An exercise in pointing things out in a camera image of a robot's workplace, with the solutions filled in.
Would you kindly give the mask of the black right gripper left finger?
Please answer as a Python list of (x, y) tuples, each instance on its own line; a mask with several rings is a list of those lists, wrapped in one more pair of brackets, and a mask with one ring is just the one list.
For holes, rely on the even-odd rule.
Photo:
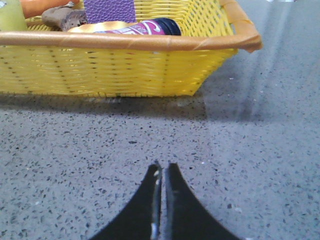
[(147, 172), (130, 201), (93, 240), (157, 240), (160, 234), (162, 168), (158, 161)]

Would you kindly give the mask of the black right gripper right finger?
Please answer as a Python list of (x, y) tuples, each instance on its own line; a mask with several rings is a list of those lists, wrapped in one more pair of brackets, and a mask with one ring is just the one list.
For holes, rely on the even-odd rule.
[(168, 240), (238, 240), (219, 223), (188, 187), (177, 163), (165, 174)]

